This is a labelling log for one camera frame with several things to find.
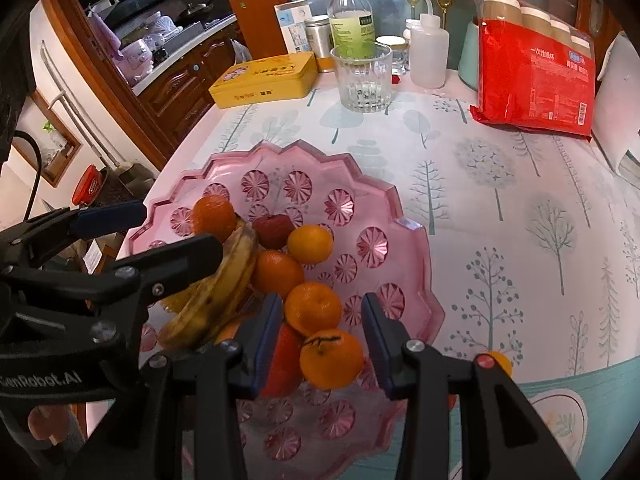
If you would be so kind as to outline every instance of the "banana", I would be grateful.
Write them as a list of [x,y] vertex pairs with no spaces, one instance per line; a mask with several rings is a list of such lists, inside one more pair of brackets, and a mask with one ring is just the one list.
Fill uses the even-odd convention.
[[232,233],[223,245],[223,259],[217,272],[201,280],[180,313],[162,327],[158,339],[164,348],[196,348],[213,325],[235,311],[229,304],[246,268],[252,261],[255,264],[257,247],[257,236],[250,227],[245,225]]
[[[244,227],[246,222],[238,217],[238,222],[236,223],[236,229],[239,227]],[[191,283],[187,288],[181,290],[180,292],[176,292],[172,296],[168,296],[161,301],[162,306],[167,312],[173,312],[174,314],[180,314],[180,311],[184,309],[187,305],[191,297],[196,293],[198,287],[204,282],[206,278],[200,280],[199,282]]]
[[242,276],[240,277],[240,281],[236,285],[231,297],[226,304],[226,310],[223,316],[221,316],[218,321],[212,326],[209,330],[207,336],[203,339],[202,344],[205,344],[211,340],[214,340],[216,336],[220,333],[220,331],[225,327],[225,325],[231,321],[235,316],[238,315],[238,306],[241,301],[244,300],[247,287],[249,286],[249,282],[251,281],[251,276],[254,273],[255,262],[258,259],[257,252],[254,253],[247,263]]

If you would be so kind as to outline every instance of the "green label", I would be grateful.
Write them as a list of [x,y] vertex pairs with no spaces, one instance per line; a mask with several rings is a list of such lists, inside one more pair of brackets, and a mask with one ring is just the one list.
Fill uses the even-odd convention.
[[376,40],[371,14],[354,18],[331,18],[329,23],[334,45],[341,47],[342,56],[355,59],[370,56],[369,49],[364,49],[364,42]]

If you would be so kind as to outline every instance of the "tangerine stem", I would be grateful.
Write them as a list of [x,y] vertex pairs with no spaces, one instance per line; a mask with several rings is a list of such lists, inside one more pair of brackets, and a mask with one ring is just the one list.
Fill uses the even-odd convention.
[[302,343],[302,346],[312,345],[313,343],[316,343],[316,342],[318,343],[318,346],[319,346],[320,343],[323,343],[323,342],[330,343],[331,341],[340,341],[340,339],[342,339],[341,335],[320,336],[320,337],[315,337],[313,339],[310,339],[309,341],[305,341],[304,343]]

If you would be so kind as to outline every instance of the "screw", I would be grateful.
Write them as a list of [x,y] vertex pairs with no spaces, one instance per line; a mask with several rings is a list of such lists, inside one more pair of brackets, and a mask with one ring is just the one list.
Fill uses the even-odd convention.
[[149,358],[149,366],[152,368],[164,368],[168,362],[169,359],[162,354],[155,354]]
[[409,352],[422,352],[426,348],[426,345],[419,339],[409,339],[404,346]]
[[89,330],[91,334],[91,339],[94,340],[94,343],[106,343],[107,341],[111,341],[116,333],[117,333],[115,323],[111,321],[98,321],[91,325],[91,329]]
[[133,278],[136,275],[136,269],[129,266],[120,267],[119,269],[116,269],[115,274],[118,278]]
[[151,287],[151,293],[156,298],[158,296],[162,296],[164,294],[164,285],[162,283],[156,283],[153,287]]
[[240,351],[240,343],[233,339],[225,339],[220,343],[220,348],[228,354],[236,354]]

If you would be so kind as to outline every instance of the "table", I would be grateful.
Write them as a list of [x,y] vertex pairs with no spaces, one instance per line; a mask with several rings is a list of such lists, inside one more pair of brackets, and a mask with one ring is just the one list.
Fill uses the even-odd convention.
[[[640,419],[640,197],[594,142],[476,123],[476,94],[447,74],[428,92],[406,76],[375,114],[341,108],[333,75],[302,100],[218,110],[193,129],[146,199],[211,153],[302,138],[396,185],[430,234],[433,292],[446,312],[434,346],[496,350],[581,478],[599,479]],[[459,412],[452,476],[460,477]],[[401,442],[340,478],[393,478]]]

